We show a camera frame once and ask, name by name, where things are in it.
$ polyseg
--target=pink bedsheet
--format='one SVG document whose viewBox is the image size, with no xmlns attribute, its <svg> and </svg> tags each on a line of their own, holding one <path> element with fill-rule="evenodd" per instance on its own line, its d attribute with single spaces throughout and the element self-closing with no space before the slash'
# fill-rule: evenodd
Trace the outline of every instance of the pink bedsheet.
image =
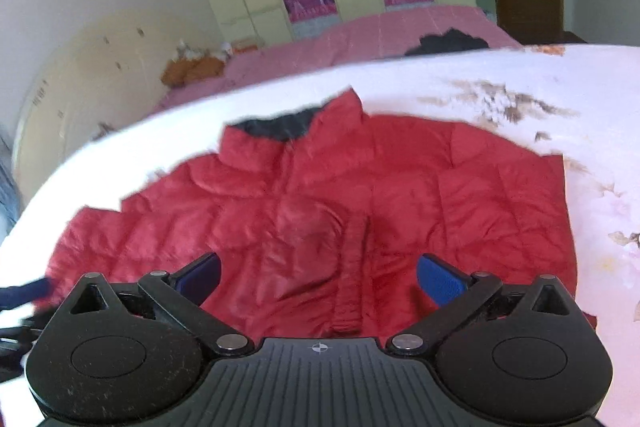
<svg viewBox="0 0 640 427">
<path fill-rule="evenodd" d="M 420 44 L 421 36 L 442 35 L 450 28 L 480 37 L 491 48 L 520 47 L 479 8 L 439 5 L 386 12 L 334 26 L 315 39 L 238 55 L 229 61 L 222 76 L 172 89 L 154 112 L 274 78 L 402 56 Z"/>
</svg>

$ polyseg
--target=beige headboard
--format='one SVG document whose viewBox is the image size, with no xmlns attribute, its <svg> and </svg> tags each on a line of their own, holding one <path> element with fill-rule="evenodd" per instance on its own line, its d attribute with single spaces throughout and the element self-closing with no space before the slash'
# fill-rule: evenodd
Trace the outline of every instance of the beige headboard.
<svg viewBox="0 0 640 427">
<path fill-rule="evenodd" d="M 121 129 L 149 114 L 166 92 L 159 77 L 181 39 L 216 44 L 187 20 L 126 10 L 88 25 L 49 57 L 18 124 L 14 177 L 24 205 L 104 124 Z"/>
</svg>

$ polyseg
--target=red jacket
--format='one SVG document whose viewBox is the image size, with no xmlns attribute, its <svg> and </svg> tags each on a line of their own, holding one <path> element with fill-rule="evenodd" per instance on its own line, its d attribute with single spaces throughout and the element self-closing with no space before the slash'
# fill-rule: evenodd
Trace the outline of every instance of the red jacket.
<svg viewBox="0 0 640 427">
<path fill-rule="evenodd" d="M 226 128 L 122 202 L 84 208 L 50 260 L 56 297 L 85 272 L 111 282 L 174 271 L 207 251 L 222 283 L 203 308 L 264 336 L 389 335 L 434 309 L 416 262 L 435 253 L 509 283 L 558 275 L 575 292 L 560 156 L 538 156 L 465 123 L 368 116 L 349 91 L 305 136 Z"/>
</svg>

